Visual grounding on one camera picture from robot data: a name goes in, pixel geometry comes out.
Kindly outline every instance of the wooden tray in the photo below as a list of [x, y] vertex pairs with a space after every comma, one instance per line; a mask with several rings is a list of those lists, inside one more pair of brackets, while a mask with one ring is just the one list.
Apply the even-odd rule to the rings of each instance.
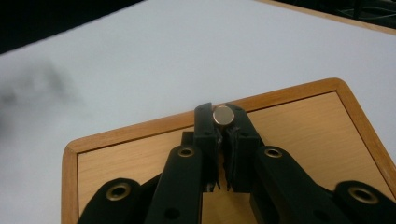
[[[231, 103], [248, 112], [266, 145], [286, 149], [321, 186], [334, 189], [354, 179], [395, 199], [395, 165], [344, 81], [329, 78]], [[125, 177], [144, 183], [159, 174], [185, 130], [193, 130], [192, 111], [69, 143], [62, 223], [76, 223], [107, 181]], [[205, 193], [203, 223], [255, 223], [248, 194]]]

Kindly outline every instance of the metal grommet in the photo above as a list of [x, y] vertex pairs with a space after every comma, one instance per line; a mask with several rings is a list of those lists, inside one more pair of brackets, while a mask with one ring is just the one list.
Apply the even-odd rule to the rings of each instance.
[[368, 189], [350, 187], [348, 193], [361, 203], [376, 204], [379, 202], [378, 198]]
[[194, 155], [194, 149], [189, 147], [183, 147], [178, 150], [177, 155], [179, 157], [191, 157], [192, 155]]
[[227, 126], [233, 122], [234, 113], [227, 105], [216, 106], [213, 110], [213, 120], [220, 126]]
[[107, 190], [106, 197], [110, 201], [119, 201], [131, 193], [131, 186], [127, 183], [118, 183]]
[[264, 150], [264, 153], [268, 157], [272, 157], [272, 158], [281, 158], [282, 157], [282, 152], [280, 152], [279, 150], [277, 150], [275, 148], [267, 148]]

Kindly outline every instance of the white surface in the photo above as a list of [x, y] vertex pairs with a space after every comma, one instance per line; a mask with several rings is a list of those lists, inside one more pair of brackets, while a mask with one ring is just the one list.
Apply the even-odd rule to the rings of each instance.
[[58, 223], [73, 139], [326, 77], [396, 160], [396, 37], [250, 1], [147, 1], [0, 56], [0, 223]]

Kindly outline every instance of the white table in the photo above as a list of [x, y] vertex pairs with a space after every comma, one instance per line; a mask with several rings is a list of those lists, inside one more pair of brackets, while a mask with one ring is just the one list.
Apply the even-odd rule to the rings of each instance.
[[0, 223], [58, 223], [73, 139], [326, 77], [396, 161], [396, 36], [253, 1], [150, 0], [0, 56]]

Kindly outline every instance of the dark background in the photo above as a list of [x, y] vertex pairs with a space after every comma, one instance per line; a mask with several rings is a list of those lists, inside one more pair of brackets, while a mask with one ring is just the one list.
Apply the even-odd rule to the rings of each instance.
[[0, 54], [72, 29], [141, 0], [0, 2]]

